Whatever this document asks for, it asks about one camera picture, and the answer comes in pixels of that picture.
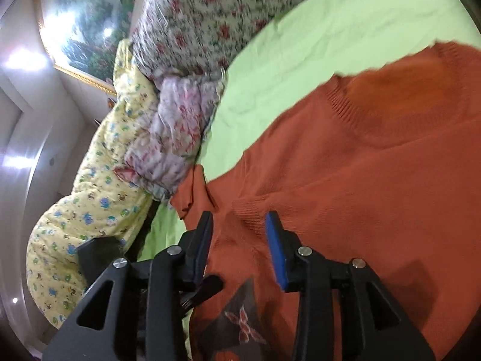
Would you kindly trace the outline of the orange knit sweater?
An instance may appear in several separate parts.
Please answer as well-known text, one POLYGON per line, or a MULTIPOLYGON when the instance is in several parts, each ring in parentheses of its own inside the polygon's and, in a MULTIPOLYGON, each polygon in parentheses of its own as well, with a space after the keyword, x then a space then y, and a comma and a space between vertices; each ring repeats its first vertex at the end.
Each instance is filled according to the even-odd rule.
POLYGON ((331 77, 222 176, 195 167, 172 204, 190 230, 212 212, 207 270, 224 281, 191 316, 194 359, 290 358, 299 298, 276 283, 272 210, 326 258, 364 259, 443 359, 480 307, 479 49, 331 77))

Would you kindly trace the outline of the yellow cartoon print blanket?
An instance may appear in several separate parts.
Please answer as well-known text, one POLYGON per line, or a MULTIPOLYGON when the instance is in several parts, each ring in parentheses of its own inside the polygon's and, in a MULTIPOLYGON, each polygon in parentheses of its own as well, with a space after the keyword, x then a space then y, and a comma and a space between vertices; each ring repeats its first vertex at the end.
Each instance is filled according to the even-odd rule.
POLYGON ((39 218, 27 245, 28 290, 55 328, 88 288, 78 247, 96 237, 114 236, 123 249, 130 248, 152 203, 147 192, 114 172, 141 131, 140 117, 156 99, 153 84, 134 65, 126 39, 118 44, 113 81, 118 100, 95 132, 72 191, 39 218))

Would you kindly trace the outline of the pink floral pillow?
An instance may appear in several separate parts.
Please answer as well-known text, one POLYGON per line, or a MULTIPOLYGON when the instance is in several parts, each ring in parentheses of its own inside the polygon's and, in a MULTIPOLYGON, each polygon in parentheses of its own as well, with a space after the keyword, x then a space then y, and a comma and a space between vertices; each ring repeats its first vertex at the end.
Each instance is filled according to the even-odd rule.
POLYGON ((202 75, 157 70, 157 100, 138 118, 140 133, 114 168, 118 178, 168 202, 197 159, 225 81, 222 70, 202 75))

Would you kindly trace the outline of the red floral white quilt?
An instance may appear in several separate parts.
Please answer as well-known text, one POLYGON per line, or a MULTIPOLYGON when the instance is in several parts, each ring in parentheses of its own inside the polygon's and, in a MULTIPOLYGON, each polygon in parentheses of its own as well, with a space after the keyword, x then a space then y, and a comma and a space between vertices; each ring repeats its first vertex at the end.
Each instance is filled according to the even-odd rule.
POLYGON ((276 16, 304 0, 144 0, 131 38, 139 70, 203 74, 225 69, 276 16))

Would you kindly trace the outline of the light green bed sheet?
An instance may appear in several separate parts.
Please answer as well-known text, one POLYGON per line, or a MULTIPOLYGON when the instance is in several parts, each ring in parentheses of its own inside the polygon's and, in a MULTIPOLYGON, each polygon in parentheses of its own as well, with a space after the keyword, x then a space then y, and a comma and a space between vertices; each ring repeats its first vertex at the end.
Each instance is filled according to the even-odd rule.
POLYGON ((307 0, 274 20, 230 67, 201 163, 231 170, 278 116, 333 76, 378 70, 437 43, 480 51, 458 0, 307 0))

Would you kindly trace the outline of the gold framed landscape painting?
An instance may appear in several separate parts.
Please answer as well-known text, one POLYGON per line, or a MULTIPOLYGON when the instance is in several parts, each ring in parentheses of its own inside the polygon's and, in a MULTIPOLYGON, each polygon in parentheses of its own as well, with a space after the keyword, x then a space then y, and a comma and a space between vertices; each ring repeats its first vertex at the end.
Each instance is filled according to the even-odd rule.
POLYGON ((42 44, 54 68, 115 95, 118 43, 127 37, 135 0, 33 0, 42 44))

